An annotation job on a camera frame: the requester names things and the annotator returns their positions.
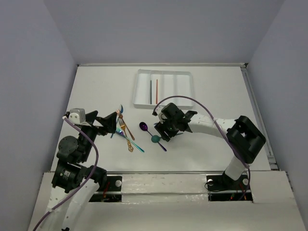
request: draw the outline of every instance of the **white table surface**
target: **white table surface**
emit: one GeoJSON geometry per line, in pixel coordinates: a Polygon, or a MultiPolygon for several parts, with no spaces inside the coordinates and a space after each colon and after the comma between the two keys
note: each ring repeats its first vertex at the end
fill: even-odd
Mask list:
{"type": "MultiPolygon", "coordinates": [[[[135,148],[130,153],[124,138],[118,135],[112,139],[110,135],[97,136],[95,144],[100,152],[98,166],[107,171],[224,171],[233,153],[223,139],[185,132],[170,142],[162,141],[167,149],[164,152],[158,144],[151,142],[148,133],[140,130],[139,123],[143,121],[153,135],[158,135],[153,126],[158,118],[152,115],[152,110],[136,109],[132,104],[138,69],[190,71],[196,100],[203,103],[215,117],[235,119],[245,115],[257,124],[239,67],[79,67],[67,109],[84,108],[86,113],[98,110],[99,116],[105,117],[122,104],[124,120],[135,136],[135,142],[145,150],[145,153],[141,153],[135,148]]],[[[206,115],[200,106],[194,106],[193,110],[206,115]]],[[[68,135],[77,136],[77,132],[64,123],[59,140],[68,135]]],[[[93,165],[94,160],[95,151],[92,149],[88,161],[83,165],[93,165]]],[[[57,161],[54,158],[52,171],[56,169],[57,161]]],[[[251,169],[270,170],[264,148],[251,169]]]]}

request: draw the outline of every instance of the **gold fork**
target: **gold fork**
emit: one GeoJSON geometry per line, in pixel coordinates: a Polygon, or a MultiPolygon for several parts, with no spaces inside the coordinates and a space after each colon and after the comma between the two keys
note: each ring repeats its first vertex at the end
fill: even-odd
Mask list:
{"type": "MultiPolygon", "coordinates": [[[[122,118],[119,118],[119,123],[120,123],[121,129],[124,131],[124,134],[125,134],[125,136],[127,137],[127,134],[126,134],[126,131],[125,131],[126,125],[125,125],[125,123],[124,123],[124,121],[123,121],[122,118]]],[[[127,140],[127,145],[128,145],[128,150],[129,150],[130,152],[132,152],[132,151],[134,150],[134,148],[131,146],[131,143],[130,143],[129,140],[127,140]]]]}
{"type": "Polygon", "coordinates": [[[134,140],[135,140],[135,137],[134,137],[133,134],[130,132],[129,128],[127,127],[126,123],[124,122],[123,115],[122,115],[121,113],[119,113],[118,116],[119,116],[119,119],[121,119],[121,120],[123,121],[123,123],[125,124],[125,126],[126,126],[128,132],[129,132],[129,134],[130,134],[131,139],[134,141],[134,140]]]}

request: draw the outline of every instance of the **white platform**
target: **white platform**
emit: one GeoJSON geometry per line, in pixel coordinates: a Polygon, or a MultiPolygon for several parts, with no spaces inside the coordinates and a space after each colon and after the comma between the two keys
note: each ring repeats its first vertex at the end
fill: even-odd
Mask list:
{"type": "MultiPolygon", "coordinates": [[[[134,89],[134,107],[154,109],[156,106],[156,89],[157,103],[173,95],[194,98],[193,76],[187,71],[139,69],[134,89]]],[[[194,105],[193,101],[183,98],[172,98],[162,102],[160,105],[165,106],[168,103],[175,103],[179,109],[192,109],[194,105]]]]}
{"type": "MultiPolygon", "coordinates": [[[[132,104],[136,73],[139,69],[189,71],[193,76],[195,98],[203,103],[215,117],[249,117],[255,124],[256,118],[250,103],[244,79],[239,67],[200,66],[101,66],[79,67],[67,109],[84,108],[86,112],[99,111],[105,117],[114,112],[120,104],[124,106],[125,122],[135,136],[135,142],[145,150],[136,148],[128,151],[126,141],[117,135],[98,136],[95,143],[100,151],[99,166],[107,171],[223,171],[233,157],[225,141],[205,134],[184,133],[170,142],[162,141],[164,152],[158,144],[152,143],[150,135],[139,128],[146,122],[149,131],[157,134],[151,109],[136,109],[132,104]]],[[[192,110],[206,115],[199,106],[192,110]]],[[[60,139],[77,136],[72,128],[63,124],[60,139]]],[[[93,165],[92,149],[85,166],[93,165]]],[[[51,170],[56,169],[57,158],[51,170]]],[[[252,170],[270,170],[266,152],[261,150],[252,170]]]]}
{"type": "MultiPolygon", "coordinates": [[[[44,174],[29,231],[44,214],[52,177],[44,174]]],[[[284,172],[252,172],[254,203],[208,202],[204,178],[123,175],[122,202],[88,203],[75,231],[305,231],[284,172]]]]}

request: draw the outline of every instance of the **spoon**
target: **spoon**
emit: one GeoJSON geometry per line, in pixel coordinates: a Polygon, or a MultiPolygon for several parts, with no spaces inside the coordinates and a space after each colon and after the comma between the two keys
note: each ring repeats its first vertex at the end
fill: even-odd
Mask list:
{"type": "Polygon", "coordinates": [[[161,139],[161,137],[156,136],[156,135],[153,135],[152,138],[151,138],[151,141],[152,141],[153,143],[157,143],[157,142],[160,141],[160,139],[161,139]]]}
{"type": "Polygon", "coordinates": [[[119,134],[120,136],[123,136],[124,138],[128,139],[133,145],[136,146],[136,148],[139,149],[140,152],[144,153],[144,150],[143,150],[141,147],[139,147],[138,145],[136,145],[133,141],[131,141],[131,140],[124,134],[124,132],[123,132],[122,129],[116,128],[116,133],[119,134]]]}
{"type": "Polygon", "coordinates": [[[120,104],[120,106],[121,106],[120,113],[122,114],[124,109],[123,109],[123,106],[121,104],[120,104]]]}
{"type": "MultiPolygon", "coordinates": [[[[142,131],[147,131],[151,136],[153,136],[153,135],[149,132],[148,126],[146,125],[146,123],[144,123],[144,122],[139,123],[139,127],[141,128],[142,131]]],[[[160,142],[157,142],[157,143],[159,144],[159,146],[160,146],[165,152],[167,151],[167,149],[164,148],[164,146],[161,145],[160,142]]]]}

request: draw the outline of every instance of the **chopstick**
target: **chopstick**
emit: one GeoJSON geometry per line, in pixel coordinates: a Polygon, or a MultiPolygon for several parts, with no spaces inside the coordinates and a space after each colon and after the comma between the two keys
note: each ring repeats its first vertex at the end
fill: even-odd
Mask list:
{"type": "Polygon", "coordinates": [[[158,79],[156,80],[156,104],[158,104],[158,79]]]}
{"type": "Polygon", "coordinates": [[[152,80],[150,80],[150,104],[152,104],[152,80]]]}

